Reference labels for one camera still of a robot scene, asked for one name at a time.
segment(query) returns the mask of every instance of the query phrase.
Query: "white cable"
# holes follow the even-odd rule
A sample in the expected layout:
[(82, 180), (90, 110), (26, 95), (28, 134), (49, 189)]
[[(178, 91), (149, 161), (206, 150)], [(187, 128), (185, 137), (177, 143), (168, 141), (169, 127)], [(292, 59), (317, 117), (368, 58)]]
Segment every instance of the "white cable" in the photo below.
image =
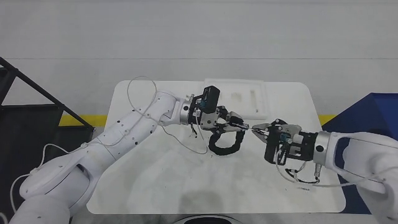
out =
[(370, 176), (368, 176), (368, 177), (364, 177), (364, 178), (362, 178), (362, 179), (360, 179), (360, 180), (357, 180), (357, 181), (354, 181), (354, 182), (347, 182), (347, 183), (345, 183), (345, 184), (305, 184), (305, 183), (303, 183), (303, 182), (297, 182), (297, 181), (295, 181), (295, 180), (292, 180), (292, 179), (288, 178), (286, 175), (284, 175), (284, 174), (280, 171), (279, 165), (278, 165), (278, 162), (277, 162), (277, 157), (279, 156), (279, 153), (280, 153), (281, 151), (282, 151), (282, 150), (279, 149), (278, 152), (275, 154), (275, 157), (274, 157), (274, 159), (275, 159), (275, 166), (276, 166), (276, 169), (278, 170), (279, 174), (280, 174), (285, 180), (288, 180), (289, 182), (292, 182), (292, 183), (294, 183), (294, 184), (302, 184), (302, 185), (312, 186), (312, 187), (333, 188), (333, 187), (346, 187), (346, 186), (351, 186), (351, 185), (357, 185), (357, 184), (360, 184), (360, 183), (365, 182), (365, 181), (367, 181), (367, 180), (370, 180), (370, 179), (373, 179), (373, 178), (375, 178), (375, 177), (378, 177), (379, 175), (381, 175), (381, 174), (383, 174), (383, 173), (386, 173), (386, 172), (388, 172), (388, 171), (390, 171), (390, 170), (398, 169), (398, 166), (390, 167), (390, 168), (388, 168), (388, 169), (382, 170), (382, 171), (380, 171), (380, 172), (378, 172), (378, 173), (375, 173), (375, 174), (373, 174), (373, 175), (370, 175)]
[[(129, 87), (130, 87), (131, 82), (132, 82), (133, 80), (137, 79), (137, 78), (140, 78), (140, 77), (147, 78), (148, 80), (150, 80), (150, 81), (152, 82), (152, 84), (154, 84), (154, 87), (155, 87), (155, 92), (154, 92), (154, 94), (153, 94), (153, 96), (152, 96), (152, 101), (150, 102), (149, 106), (147, 107), (147, 109), (145, 109), (145, 111), (144, 111), (143, 113), (141, 113), (139, 110), (137, 110), (137, 108), (133, 105), (133, 103), (131, 102), (131, 99), (130, 99), (130, 94), (129, 94)], [(157, 85), (156, 85), (156, 83), (155, 83), (153, 80), (151, 80), (149, 77), (146, 77), (146, 76), (138, 76), (138, 77), (136, 77), (136, 78), (133, 78), (133, 79), (129, 82), (129, 84), (128, 84), (128, 86), (127, 86), (127, 98), (128, 98), (128, 100), (129, 100), (130, 106), (134, 109), (134, 111), (137, 111), (139, 114), (141, 114), (141, 117), (140, 117), (140, 118), (138, 119), (138, 121), (130, 128), (130, 130), (131, 130), (132, 128), (134, 128), (135, 125), (145, 116), (147, 110), (148, 110), (148, 109), (150, 108), (150, 106), (152, 106), (152, 104), (154, 103), (154, 101), (155, 101), (155, 99), (156, 99), (156, 93), (157, 93), (157, 92), (158, 92), (158, 91), (157, 91)], [(151, 117), (146, 117), (146, 118), (149, 118), (149, 119), (151, 119), (151, 120), (153, 120), (153, 121), (159, 123), (159, 121), (156, 120), (156, 119), (154, 119), (154, 118), (151, 118)], [(171, 133), (168, 133), (168, 132), (166, 131), (166, 129), (164, 128), (164, 126), (162, 126), (161, 124), (160, 124), (159, 126), (162, 127), (162, 129), (163, 129), (163, 131), (164, 131), (165, 134), (167, 134), (167, 135), (169, 135), (169, 136), (172, 136), (175, 140), (177, 140), (178, 143), (180, 143), (183, 147), (187, 148), (188, 150), (190, 150), (190, 151), (192, 151), (192, 152), (194, 152), (194, 153), (197, 153), (197, 154), (201, 154), (201, 155), (204, 155), (204, 154), (206, 154), (206, 153), (208, 152), (207, 146), (206, 146), (206, 151), (205, 151), (205, 152), (198, 152), (198, 151), (195, 151), (195, 150), (189, 148), (188, 146), (184, 145), (176, 136), (174, 136), (174, 135), (171, 134)], [(119, 142), (122, 140), (122, 138), (121, 138), (118, 142), (116, 142), (115, 144), (112, 144), (111, 146), (114, 146), (114, 145), (116, 145), (117, 143), (119, 143)]]
[(208, 152), (207, 146), (206, 146), (206, 151), (205, 151), (205, 152), (199, 152), (199, 151), (195, 151), (195, 150), (189, 148), (188, 146), (184, 145), (176, 136), (174, 136), (174, 135), (171, 134), (171, 133), (168, 133), (168, 132), (166, 131), (166, 129), (164, 129), (164, 126), (160, 126), (160, 127), (163, 128), (163, 131), (165, 132), (165, 134), (167, 134), (167, 135), (172, 136), (173, 138), (175, 138), (175, 140), (177, 140), (177, 142), (179, 142), (183, 147), (187, 148), (188, 150), (190, 150), (190, 151), (192, 151), (192, 152), (194, 152), (194, 153), (196, 153), (196, 154), (200, 154), (200, 155), (204, 155), (204, 154), (206, 154), (206, 153)]
[(7, 216), (0, 212), (0, 217), (2, 218), (3, 224), (8, 224)]
[(15, 183), (16, 183), (19, 179), (21, 179), (21, 178), (23, 178), (23, 177), (28, 177), (28, 176), (30, 176), (30, 174), (20, 175), (20, 176), (17, 177), (17, 179), (15, 179), (14, 182), (11, 184), (11, 189), (10, 189), (10, 200), (11, 200), (11, 207), (12, 207), (12, 210), (14, 211), (14, 213), (17, 212), (17, 209), (15, 208), (14, 197), (12, 196), (12, 190), (14, 189)]
[(54, 147), (57, 147), (57, 148), (60, 149), (61, 151), (65, 152), (66, 154), (69, 154), (69, 153), (73, 153), (73, 152), (74, 152), (74, 151), (68, 152), (68, 151), (64, 150), (64, 148), (62, 148), (62, 147), (60, 147), (60, 146), (58, 146), (58, 145), (56, 145), (56, 144), (46, 144), (46, 145), (44, 146), (44, 148), (43, 148), (42, 161), (40, 162), (40, 165), (37, 167), (37, 169), (39, 169), (39, 168), (41, 168), (41, 167), (43, 166), (44, 157), (45, 157), (45, 148), (47, 148), (47, 146), (54, 146)]

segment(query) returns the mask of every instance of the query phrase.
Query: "white table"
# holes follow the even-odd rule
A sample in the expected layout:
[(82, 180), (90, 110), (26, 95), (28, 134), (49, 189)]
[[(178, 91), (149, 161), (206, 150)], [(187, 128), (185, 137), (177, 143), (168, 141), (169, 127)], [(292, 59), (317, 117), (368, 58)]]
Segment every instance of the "white table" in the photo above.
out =
[[(156, 82), (158, 88), (176, 95), (196, 95), (203, 82)], [(128, 81), (120, 82), (114, 91), (106, 127), (131, 110), (127, 100)], [(308, 88), (301, 83), (264, 83), (269, 118), (299, 124), (306, 131), (319, 131), (321, 126)], [(151, 82), (136, 81), (130, 94), (135, 105), (150, 101)], [(249, 124), (265, 121), (248, 121)], [(190, 128), (169, 126), (174, 134), (188, 136)], [(230, 145), (234, 134), (222, 136), (219, 143)], [(183, 140), (203, 150), (203, 142)], [(171, 213), (306, 213), (340, 212), (345, 207), (341, 188), (314, 189), (285, 181), (275, 166), (264, 160), (265, 144), (247, 132), (240, 151), (218, 157), (209, 152), (198, 155), (186, 150), (160, 128), (140, 147), (115, 162), (101, 177), (88, 202), (97, 214), (171, 214)], [(287, 166), (298, 168), (300, 161)], [(313, 179), (313, 164), (300, 174)], [(323, 169), (321, 183), (337, 184), (335, 173)]]

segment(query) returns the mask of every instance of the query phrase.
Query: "gray floor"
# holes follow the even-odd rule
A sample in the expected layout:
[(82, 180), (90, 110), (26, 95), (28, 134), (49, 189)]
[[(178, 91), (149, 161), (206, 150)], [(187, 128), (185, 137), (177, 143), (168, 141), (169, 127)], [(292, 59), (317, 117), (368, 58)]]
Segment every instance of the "gray floor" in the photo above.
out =
[[(0, 0), (0, 56), (78, 114), (107, 114), (117, 82), (302, 82), (318, 114), (398, 90), (398, 0)], [(16, 82), (7, 104), (47, 102)], [(334, 214), (233, 215), (246, 223), (373, 223)], [(75, 223), (167, 223), (178, 216)]]

